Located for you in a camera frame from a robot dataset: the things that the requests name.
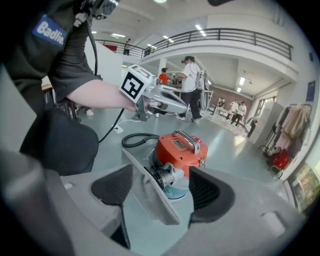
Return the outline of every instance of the railing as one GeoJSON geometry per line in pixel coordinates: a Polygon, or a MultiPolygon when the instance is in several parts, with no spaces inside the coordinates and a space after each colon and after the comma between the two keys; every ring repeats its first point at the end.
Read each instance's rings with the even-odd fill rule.
{"type": "Polygon", "coordinates": [[[277,54],[288,58],[289,60],[291,60],[292,57],[291,52],[293,47],[290,44],[263,33],[237,28],[207,28],[203,29],[203,31],[206,36],[203,36],[199,30],[193,30],[170,36],[169,38],[171,39],[171,41],[169,41],[168,39],[164,39],[156,42],[151,47],[144,49],[143,55],[146,56],[161,49],[176,46],[179,44],[185,44],[195,41],[218,40],[248,43],[251,45],[269,49],[277,54]]]}
{"type": "Polygon", "coordinates": [[[124,54],[129,56],[134,56],[138,58],[142,58],[144,56],[144,49],[138,46],[134,46],[131,44],[125,44],[123,42],[115,42],[109,40],[96,40],[100,44],[109,48],[111,51],[114,51],[117,54],[124,54]]]}

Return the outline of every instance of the sneaker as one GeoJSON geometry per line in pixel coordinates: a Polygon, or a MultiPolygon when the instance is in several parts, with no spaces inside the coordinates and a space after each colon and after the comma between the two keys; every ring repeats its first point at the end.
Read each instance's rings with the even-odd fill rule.
{"type": "Polygon", "coordinates": [[[192,122],[195,123],[195,124],[197,124],[197,125],[199,124],[199,121],[200,121],[200,118],[198,118],[198,119],[192,119],[192,122]]]}
{"type": "Polygon", "coordinates": [[[86,115],[87,115],[88,117],[93,117],[93,116],[94,116],[94,113],[92,112],[91,109],[88,109],[88,110],[86,111],[86,115]]]}
{"type": "Polygon", "coordinates": [[[179,120],[181,120],[181,121],[186,120],[186,117],[181,117],[180,115],[176,115],[175,118],[176,118],[176,119],[179,119],[179,120]]]}

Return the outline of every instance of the black t-shirt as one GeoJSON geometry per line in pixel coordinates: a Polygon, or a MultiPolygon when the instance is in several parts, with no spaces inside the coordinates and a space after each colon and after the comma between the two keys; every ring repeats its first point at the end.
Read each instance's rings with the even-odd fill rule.
{"type": "Polygon", "coordinates": [[[5,67],[18,90],[39,115],[44,110],[42,78],[48,76],[57,100],[97,79],[85,56],[87,22],[74,26],[75,0],[52,0],[24,32],[5,67]]]}

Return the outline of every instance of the orange shirt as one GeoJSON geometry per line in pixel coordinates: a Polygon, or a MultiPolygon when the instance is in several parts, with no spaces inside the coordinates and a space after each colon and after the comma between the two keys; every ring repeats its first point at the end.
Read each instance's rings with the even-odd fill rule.
{"type": "Polygon", "coordinates": [[[162,85],[168,84],[168,76],[166,74],[159,75],[159,81],[162,85]]]}

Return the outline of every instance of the blue name patch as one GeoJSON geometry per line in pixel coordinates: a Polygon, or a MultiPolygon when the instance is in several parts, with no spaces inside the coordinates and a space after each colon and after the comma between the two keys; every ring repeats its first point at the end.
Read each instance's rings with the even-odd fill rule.
{"type": "Polygon", "coordinates": [[[67,36],[67,33],[46,15],[43,15],[39,20],[32,30],[32,34],[59,47],[64,44],[67,36]]]}

